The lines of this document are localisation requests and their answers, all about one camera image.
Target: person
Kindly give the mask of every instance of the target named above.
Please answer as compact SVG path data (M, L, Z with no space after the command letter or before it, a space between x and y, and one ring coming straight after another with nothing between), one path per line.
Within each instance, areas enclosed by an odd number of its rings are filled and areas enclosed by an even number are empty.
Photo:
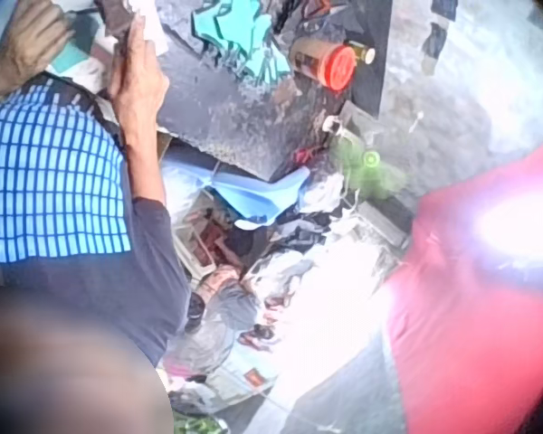
M155 369L126 337L53 300L0 291L0 434L173 433Z
M0 42L0 291L93 314L157 365L190 291L157 160L169 81L144 28L137 16L113 62L116 140L88 95L37 75L72 37L61 8L15 7Z

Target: red cloth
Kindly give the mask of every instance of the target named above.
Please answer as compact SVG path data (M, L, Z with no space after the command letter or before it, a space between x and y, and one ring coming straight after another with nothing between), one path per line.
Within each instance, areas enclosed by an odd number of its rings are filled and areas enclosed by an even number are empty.
M492 205L536 191L543 147L422 200L406 264L383 288L409 434L511 433L538 403L543 291L483 271L473 229Z

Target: light blue cloth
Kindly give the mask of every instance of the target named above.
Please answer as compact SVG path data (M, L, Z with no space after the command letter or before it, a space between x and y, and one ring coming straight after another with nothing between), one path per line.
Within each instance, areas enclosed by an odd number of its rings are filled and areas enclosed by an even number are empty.
M0 103L0 263L131 249L112 136L52 82Z

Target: white paper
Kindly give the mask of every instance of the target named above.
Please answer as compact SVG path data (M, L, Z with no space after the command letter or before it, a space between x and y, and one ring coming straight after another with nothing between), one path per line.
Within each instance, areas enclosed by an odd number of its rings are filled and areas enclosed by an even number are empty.
M163 27L159 21L155 0L128 0L133 11L139 12L147 19L145 25L145 39L153 41L157 56L168 52L167 36L163 32Z

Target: plastic container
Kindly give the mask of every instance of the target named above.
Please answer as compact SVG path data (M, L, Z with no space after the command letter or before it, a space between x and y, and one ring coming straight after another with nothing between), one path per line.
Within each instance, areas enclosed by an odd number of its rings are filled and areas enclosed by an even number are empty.
M369 65L376 58L376 50L365 46L363 43L356 41L347 41L346 45L354 50L357 61L361 61L366 65Z
M291 47L290 62L296 71L340 91L352 80L356 54L341 43L299 38Z

